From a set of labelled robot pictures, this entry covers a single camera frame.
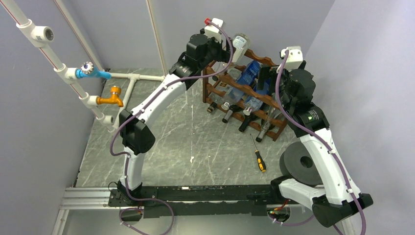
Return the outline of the blue square bottle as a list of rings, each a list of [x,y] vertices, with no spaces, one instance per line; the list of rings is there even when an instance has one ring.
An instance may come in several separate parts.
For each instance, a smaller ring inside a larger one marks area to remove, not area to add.
[[[257,61],[251,61],[237,78],[236,83],[241,86],[251,86],[251,84],[254,82],[254,79],[258,76],[259,70],[260,63]],[[243,95],[243,91],[233,87],[226,92],[224,96],[224,103],[221,105],[221,107],[224,110],[228,110],[231,105],[235,105]]]

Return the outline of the clear stoppered glass bottle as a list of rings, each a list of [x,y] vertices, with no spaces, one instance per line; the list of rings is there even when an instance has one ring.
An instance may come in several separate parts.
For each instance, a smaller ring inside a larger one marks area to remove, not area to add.
[[[270,79],[265,80],[264,86],[263,86],[262,89],[259,89],[258,85],[256,85],[254,87],[254,92],[256,92],[259,95],[267,95],[270,83],[271,83]],[[262,104],[263,104],[263,101],[259,100],[258,98],[255,98],[253,96],[250,96],[244,102],[245,109],[243,110],[243,114],[249,116],[252,112],[255,112],[255,111],[259,110],[260,107],[262,106]]]

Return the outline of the labelled dark wine bottle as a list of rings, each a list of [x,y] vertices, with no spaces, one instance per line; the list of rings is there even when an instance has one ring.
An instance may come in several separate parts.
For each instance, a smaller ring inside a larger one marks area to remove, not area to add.
[[[231,109],[231,108],[229,108],[227,110],[227,112],[225,113],[224,117],[222,118],[222,122],[223,123],[228,123],[229,122],[229,119],[232,117],[232,115],[233,115],[233,113],[235,111],[237,111],[237,109]]]

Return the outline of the dark green wine bottle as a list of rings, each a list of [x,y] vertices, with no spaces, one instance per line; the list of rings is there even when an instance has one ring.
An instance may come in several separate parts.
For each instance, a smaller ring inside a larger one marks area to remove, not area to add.
[[[263,141],[263,139],[264,139],[264,137],[266,136],[266,134],[267,134],[267,132],[268,132],[268,128],[262,128],[260,131],[259,131],[259,133],[258,133],[258,135],[257,135],[257,137],[255,138],[255,140],[257,141],[257,142],[262,142]]]

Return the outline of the wooden wine rack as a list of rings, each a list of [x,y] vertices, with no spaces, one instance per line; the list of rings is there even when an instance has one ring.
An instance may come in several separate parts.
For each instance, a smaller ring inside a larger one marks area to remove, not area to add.
[[[251,49],[248,49],[245,52],[246,57],[253,59],[255,61],[258,61],[261,64],[265,64],[265,65],[269,65],[269,66],[276,66],[276,64],[271,60],[271,58],[269,57],[260,57],[257,56]],[[216,61],[211,62],[205,69],[203,69],[203,75],[208,75],[209,77],[213,77],[213,74],[215,73],[215,71],[213,70],[213,65],[216,63]],[[202,101],[204,103],[210,104],[211,102],[214,102],[214,100],[212,98],[210,98],[209,96],[211,94],[216,94],[220,97],[223,97],[225,95],[225,91],[219,91],[216,88],[219,87],[219,85],[221,83],[226,83],[227,85],[230,85],[231,87],[235,87],[241,91],[244,92],[244,95],[248,95],[248,96],[253,96],[255,98],[258,98],[259,100],[263,101],[263,103],[273,106],[275,108],[279,108],[277,103],[275,101],[272,100],[272,97],[269,95],[259,95],[256,92],[254,92],[253,88],[251,88],[250,86],[244,85],[238,85],[235,81],[233,81],[233,79],[230,77],[229,74],[224,74],[224,75],[217,75],[218,77],[218,81],[216,81],[213,85],[209,83],[208,78],[203,78],[202,80],[202,87],[203,87],[203,91],[202,91]],[[218,104],[217,109],[221,110],[222,112],[226,113],[226,110],[224,110],[223,108],[220,107],[219,103],[216,102]],[[253,112],[252,114],[256,115],[258,118],[265,120],[267,115],[266,112],[263,110],[258,110]],[[243,122],[244,117],[241,114],[237,114],[237,113],[233,113],[232,117],[234,117],[235,119]],[[273,141],[276,141],[280,134],[283,132],[284,128],[287,126],[288,124],[288,120],[286,118],[284,119],[274,119],[273,120],[273,125],[275,125],[275,128],[277,128],[277,131],[274,132],[272,130],[268,130],[266,136],[270,137]],[[260,131],[261,130],[261,126],[258,123],[254,123],[251,122],[250,127],[252,127],[253,129]]]

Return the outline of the clear tall bottle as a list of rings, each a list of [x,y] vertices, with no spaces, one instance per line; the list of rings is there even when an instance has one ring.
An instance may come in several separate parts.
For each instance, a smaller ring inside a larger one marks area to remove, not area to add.
[[[268,131],[275,127],[273,125],[273,120],[278,119],[278,116],[281,114],[280,109],[273,106],[267,105],[268,110],[266,111],[266,119],[261,121],[261,131]]]

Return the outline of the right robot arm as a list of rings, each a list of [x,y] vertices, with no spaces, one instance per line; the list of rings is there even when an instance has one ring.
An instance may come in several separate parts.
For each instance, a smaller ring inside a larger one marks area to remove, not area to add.
[[[290,128],[309,153],[323,186],[318,189],[316,183],[283,174],[271,181],[271,200],[275,203],[294,200],[309,208],[327,228],[362,213],[373,204],[373,199],[356,186],[337,153],[329,122],[322,109],[312,101],[316,87],[313,75],[304,66],[293,70],[263,66],[258,75],[259,88],[267,80],[271,82],[275,101],[289,120]]]

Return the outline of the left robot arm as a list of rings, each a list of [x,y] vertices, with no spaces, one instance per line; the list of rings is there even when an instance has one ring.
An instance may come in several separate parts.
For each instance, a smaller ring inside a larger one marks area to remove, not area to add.
[[[124,147],[125,165],[117,189],[127,205],[133,206],[140,201],[144,157],[156,140],[151,126],[170,103],[203,77],[202,71],[210,63],[231,63],[235,54],[233,40],[226,37],[225,45],[222,43],[222,40],[203,33],[192,35],[186,50],[164,81],[140,105],[131,111],[121,112],[119,134]]]

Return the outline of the yellow black screwdriver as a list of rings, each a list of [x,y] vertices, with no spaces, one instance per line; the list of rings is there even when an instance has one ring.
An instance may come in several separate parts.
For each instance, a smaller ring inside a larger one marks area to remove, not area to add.
[[[262,156],[261,156],[259,150],[256,147],[255,140],[253,139],[253,136],[251,134],[250,134],[250,137],[251,137],[251,140],[253,142],[254,149],[255,149],[254,153],[255,153],[255,156],[256,156],[256,162],[257,162],[258,168],[262,173],[264,173],[264,172],[266,172],[266,169],[267,169],[266,165],[265,165],[265,162],[262,159]]]

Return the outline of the orange brass tap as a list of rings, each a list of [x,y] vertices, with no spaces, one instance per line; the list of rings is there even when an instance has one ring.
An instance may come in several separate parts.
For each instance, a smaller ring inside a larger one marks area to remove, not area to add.
[[[112,86],[110,88],[110,97],[109,98],[102,98],[102,97],[97,97],[96,103],[97,105],[101,105],[101,104],[116,104],[118,107],[124,107],[124,103],[120,98],[121,95],[121,87],[118,86]]]

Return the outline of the blue tap valve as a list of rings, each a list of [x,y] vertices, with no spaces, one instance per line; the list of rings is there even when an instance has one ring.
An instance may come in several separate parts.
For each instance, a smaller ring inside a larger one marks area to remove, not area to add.
[[[109,72],[99,70],[92,62],[83,63],[79,69],[76,70],[75,76],[81,78],[104,78],[109,80],[112,75]]]

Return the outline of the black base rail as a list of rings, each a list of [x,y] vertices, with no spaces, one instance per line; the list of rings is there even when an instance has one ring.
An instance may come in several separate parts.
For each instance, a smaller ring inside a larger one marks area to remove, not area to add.
[[[295,204],[272,192],[270,185],[143,186],[133,200],[118,189],[110,191],[108,206],[139,208],[144,218],[248,214],[266,216],[268,211]]]

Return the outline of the white pvc pipe frame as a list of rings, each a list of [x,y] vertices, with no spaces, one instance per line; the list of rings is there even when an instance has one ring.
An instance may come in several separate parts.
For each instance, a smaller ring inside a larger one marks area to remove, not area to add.
[[[19,8],[14,0],[2,0],[0,4],[16,22],[16,27],[20,30],[20,32],[35,48],[42,53],[42,55],[52,65],[53,70],[58,74],[58,76],[73,89],[84,106],[93,113],[95,119],[99,121],[99,123],[103,125],[108,132],[113,133],[119,127],[119,118],[114,118],[111,115],[105,115],[101,112],[95,100],[98,96],[88,94],[79,84],[79,79],[75,76],[75,72],[79,68],[68,67],[58,58],[49,45],[54,41],[53,30],[48,26],[35,25],[35,23]],[[99,63],[95,63],[95,61],[92,61],[92,63],[100,71],[104,71]],[[133,87],[137,81],[149,80],[162,82],[165,79],[164,76],[152,76],[137,73],[110,72],[110,74],[112,75],[112,78],[124,78],[130,80],[127,91],[122,99],[124,107],[120,107],[119,112],[125,109],[125,105],[128,103]]]

